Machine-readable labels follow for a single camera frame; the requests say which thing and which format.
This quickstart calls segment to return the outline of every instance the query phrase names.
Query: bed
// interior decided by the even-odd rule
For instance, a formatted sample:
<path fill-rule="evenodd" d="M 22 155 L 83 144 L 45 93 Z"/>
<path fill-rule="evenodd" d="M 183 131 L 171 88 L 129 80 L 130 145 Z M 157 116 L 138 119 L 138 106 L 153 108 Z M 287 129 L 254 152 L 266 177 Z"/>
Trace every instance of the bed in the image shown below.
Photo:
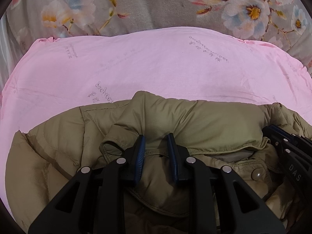
<path fill-rule="evenodd" d="M 270 42 L 312 74 L 310 0 L 4 0 L 8 50 L 0 54 L 0 89 L 39 38 L 115 36 L 149 29 L 194 26 L 240 39 Z"/>
<path fill-rule="evenodd" d="M 3 32 L 6 32 L 3 36 L 4 43 L 9 43 L 4 44 L 7 51 L 2 53 L 6 61 L 5 68 L 2 67 L 0 70 L 1 74 L 5 75 L 2 78 L 3 86 L 9 75 L 13 74 L 6 86 L 4 86 L 3 97 L 0 96 L 1 102 L 3 102 L 0 118 L 0 140 L 7 138 L 2 141 L 6 147 L 5 151 L 1 151 L 2 159 L 5 159 L 7 150 L 10 147 L 10 138 L 16 130 L 20 129 L 27 132 L 30 128 L 46 119 L 77 105 L 130 98 L 137 90 L 148 90 L 164 97 L 190 100 L 238 101 L 258 105 L 282 102 L 288 108 L 297 111 L 312 124 L 312 83 L 310 78 L 312 74 L 312 50 L 310 48 L 312 46 L 312 20 L 310 17 L 310 0 L 269 0 L 269 2 L 268 0 L 3 1 L 0 7 L 0 12 L 4 13 L 6 11 L 2 17 Z M 245 8 L 247 13 L 242 13 L 241 8 Z M 98 41 L 105 50 L 110 42 L 115 41 L 118 43 L 121 40 L 121 36 L 117 35 L 133 33 L 128 35 L 130 39 L 134 36 L 140 39 L 141 33 L 135 32 L 172 26 L 208 28 L 233 37 L 225 37 L 207 29 L 182 28 L 182 30 L 179 28 L 184 32 L 182 41 L 180 37 L 175 37 L 173 34 L 173 32 L 178 32 L 174 28 L 159 30 L 160 32 L 150 31 L 150 38 L 142 43 L 137 43 L 135 48 L 131 42 L 125 50 L 112 44 L 112 47 L 116 47 L 116 51 L 118 51 L 115 54 L 116 57 L 119 56 L 117 59 L 116 57 L 113 59 L 105 56 L 112 54 L 112 47 L 107 48 L 110 52 L 102 52 L 102 60 L 111 60 L 110 63 L 114 65 L 119 62 L 116 66 L 121 67 L 116 71 L 107 70 L 107 64 L 96 59 L 86 58 L 87 55 L 92 53 L 96 56 L 101 54 L 99 46 L 95 44 L 88 46 L 85 42 L 81 44 L 81 38 L 85 41 L 86 35 L 88 35 L 87 41 L 90 43 Z M 170 34 L 173 42 L 167 41 L 164 44 L 165 39 Z M 66 39 L 66 37 L 71 36 L 76 36 L 76 38 Z M 110 41 L 101 36 L 116 37 Z M 154 64 L 164 65 L 154 70 L 145 66 L 136 66 L 135 59 L 143 61 L 145 64 L 150 62 L 148 56 L 142 58 L 142 52 L 152 53 L 151 50 L 156 45 L 153 41 L 155 37 L 159 38 L 157 47 L 166 52 L 167 59 L 155 56 Z M 245 67 L 238 66 L 243 62 L 236 63 L 236 66 L 229 63 L 224 54 L 226 53 L 225 50 L 219 50 L 220 47 L 217 48 L 218 51 L 213 49 L 214 45 L 222 46 L 222 42 L 220 42 L 222 38 L 228 38 L 230 42 L 235 41 L 238 46 L 236 48 L 240 50 L 242 55 L 233 55 L 238 60 L 242 57 L 247 59 L 248 63 L 244 63 Z M 62 48 L 62 51 L 59 50 L 60 53 L 62 52 L 61 58 L 55 57 L 53 52 L 50 55 L 43 53 L 43 50 L 53 49 L 54 43 L 59 43 L 58 48 Z M 188 50 L 192 48 L 189 54 L 201 52 L 200 55 L 194 55 L 193 60 L 188 61 L 189 63 L 197 62 L 197 65 L 190 67 L 188 64 L 183 64 L 184 69 L 179 71 L 177 69 L 178 64 L 169 59 L 172 54 L 176 56 L 179 54 L 179 49 L 174 46 L 174 43 L 186 45 Z M 266 57 L 261 54 L 265 52 L 264 50 L 270 55 Z M 26 55 L 13 70 L 23 54 Z M 110 87 L 107 87 L 103 86 L 103 80 L 101 79 L 94 81 L 94 74 L 96 73 L 101 78 L 105 78 L 105 76 L 109 76 L 109 78 L 116 77 L 122 66 L 128 65 L 126 60 L 129 61 L 129 59 L 124 59 L 122 56 L 130 55 L 132 55 L 130 58 L 132 62 L 124 72 L 128 77 L 125 76 L 126 80 L 123 84 L 119 82 L 112 85 L 113 81 L 110 81 Z M 209 59 L 213 57 L 213 62 L 218 66 L 213 68 L 198 66 L 198 64 L 204 64 L 208 59 L 207 57 Z M 248 65 L 255 63 L 254 57 L 260 57 L 257 65 L 261 69 L 250 70 L 248 67 Z M 34 62 L 34 59 L 41 59 L 42 64 L 38 60 Z M 84 70 L 78 69 L 79 73 L 77 71 L 71 73 L 71 71 L 75 71 L 74 66 L 77 62 L 75 60 L 77 59 L 80 59 L 78 67 L 82 66 L 83 63 L 90 67 L 90 69 L 86 70 L 90 74 L 88 74 L 89 77 L 85 83 L 79 82 L 79 80 L 84 80 L 84 77 L 82 77 Z M 131 78 L 136 74 L 141 77 L 148 73 L 161 75 L 162 71 L 166 70 L 165 65 L 168 62 L 175 65 L 172 69 L 168 67 L 168 77 L 164 77 L 161 81 L 151 81 L 150 86 L 148 81 L 151 80 L 151 77 L 144 78 L 145 83 L 143 84 L 129 85 L 131 84 Z M 47 69 L 49 72 L 44 73 L 43 69 Z M 274 73 L 270 75 L 269 84 L 263 92 L 259 91 L 259 86 L 263 83 L 263 76 L 270 69 L 273 69 Z M 205 74 L 202 74 L 199 79 L 197 78 L 199 83 L 194 84 L 191 89 L 186 87 L 192 85 L 192 82 L 196 80 L 195 76 L 201 71 L 205 71 Z M 178 79 L 180 80 L 172 79 L 175 73 L 179 73 Z M 190 79 L 188 76 L 192 73 L 194 75 Z M 213 75 L 213 80 L 204 77 L 204 75 Z M 217 84 L 218 78 L 223 77 L 224 81 L 230 82 L 233 75 L 236 78 L 236 80 L 232 81 L 233 85 L 230 86 L 228 83 L 225 85 L 222 85 L 222 83 Z M 62 83 L 63 81 L 60 79 L 66 77 L 69 78 L 68 82 Z M 283 94 L 278 93 L 281 82 L 284 87 L 289 89 Z M 64 95 L 60 94 L 63 87 L 70 88 L 70 90 L 63 92 Z M 177 94 L 175 87 L 179 87 L 181 92 Z M 114 94 L 108 92 L 111 88 L 114 88 Z M 100 93 L 105 92 L 105 94 L 101 94 L 99 99 L 95 96 L 96 90 L 100 91 Z M 2 171 L 5 171 L 4 164 L 1 164 L 1 168 Z M 3 197 L 2 190 L 1 199 L 8 208 Z M 13 219 L 4 206 L 2 206 L 2 212 L 5 215 L 3 219 L 11 223 L 7 228 L 14 229 L 10 229 L 10 233 L 20 231 L 14 225 Z"/>

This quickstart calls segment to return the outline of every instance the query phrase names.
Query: grey fabric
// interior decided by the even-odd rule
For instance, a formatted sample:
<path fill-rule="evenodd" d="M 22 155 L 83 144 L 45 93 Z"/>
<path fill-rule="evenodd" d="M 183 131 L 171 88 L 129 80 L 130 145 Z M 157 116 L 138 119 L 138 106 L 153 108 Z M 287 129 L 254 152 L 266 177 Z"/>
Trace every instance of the grey fabric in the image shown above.
<path fill-rule="evenodd" d="M 7 16 L 24 52 L 43 37 L 194 26 L 268 41 L 312 65 L 312 20 L 300 0 L 13 0 Z"/>

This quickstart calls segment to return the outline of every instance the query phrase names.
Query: black clamp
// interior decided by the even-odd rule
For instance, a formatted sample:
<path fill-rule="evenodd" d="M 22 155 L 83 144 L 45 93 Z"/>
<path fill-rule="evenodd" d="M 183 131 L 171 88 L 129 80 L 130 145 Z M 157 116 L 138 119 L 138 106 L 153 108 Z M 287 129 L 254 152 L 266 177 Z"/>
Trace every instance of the black clamp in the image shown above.
<path fill-rule="evenodd" d="M 306 205 L 303 215 L 288 234 L 312 233 L 312 141 L 304 136 L 289 134 L 270 125 L 263 128 L 263 135 L 275 147 L 280 168 Z"/>
<path fill-rule="evenodd" d="M 172 133 L 167 142 L 173 180 L 191 191 L 189 233 L 218 233 L 213 191 L 221 234 L 286 233 L 281 221 L 230 166 L 216 169 L 190 157 L 187 148 L 176 145 Z"/>
<path fill-rule="evenodd" d="M 230 166 L 206 166 L 167 136 L 173 181 L 190 187 L 192 234 L 285 234 L 280 220 Z M 125 234 L 123 187 L 141 178 L 145 138 L 105 168 L 83 167 L 43 209 L 29 234 Z M 220 230 L 217 230 L 213 196 Z"/>
<path fill-rule="evenodd" d="M 123 187 L 140 181 L 145 137 L 105 168 L 83 167 L 29 227 L 29 234 L 125 234 Z"/>

